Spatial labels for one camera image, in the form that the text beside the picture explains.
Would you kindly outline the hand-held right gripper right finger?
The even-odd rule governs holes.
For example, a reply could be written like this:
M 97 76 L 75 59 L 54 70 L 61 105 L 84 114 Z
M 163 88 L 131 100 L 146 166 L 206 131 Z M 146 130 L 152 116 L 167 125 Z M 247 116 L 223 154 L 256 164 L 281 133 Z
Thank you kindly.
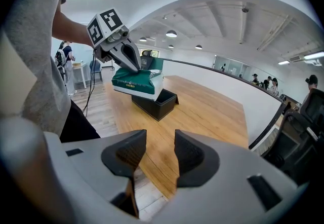
M 174 197 L 152 223 L 277 223 L 307 185 L 245 148 L 176 130 Z

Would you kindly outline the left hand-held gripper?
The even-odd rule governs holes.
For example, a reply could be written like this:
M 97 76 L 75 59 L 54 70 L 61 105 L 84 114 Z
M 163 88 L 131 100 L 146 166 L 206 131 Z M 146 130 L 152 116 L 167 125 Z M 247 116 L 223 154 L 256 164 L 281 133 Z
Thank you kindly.
M 105 63 L 111 60 L 109 51 L 112 49 L 112 56 L 119 66 L 133 73 L 141 69 L 138 47 L 127 39 L 129 29 L 122 22 L 120 12 L 116 8 L 97 13 L 87 25 L 87 32 L 94 55 L 99 61 Z

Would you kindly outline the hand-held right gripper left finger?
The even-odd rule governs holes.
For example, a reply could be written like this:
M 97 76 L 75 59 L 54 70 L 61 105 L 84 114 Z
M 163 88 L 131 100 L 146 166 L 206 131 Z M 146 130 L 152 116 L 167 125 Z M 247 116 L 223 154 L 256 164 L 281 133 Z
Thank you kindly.
M 134 172 L 146 151 L 146 130 L 69 143 L 46 132 L 45 139 L 73 223 L 141 223 Z

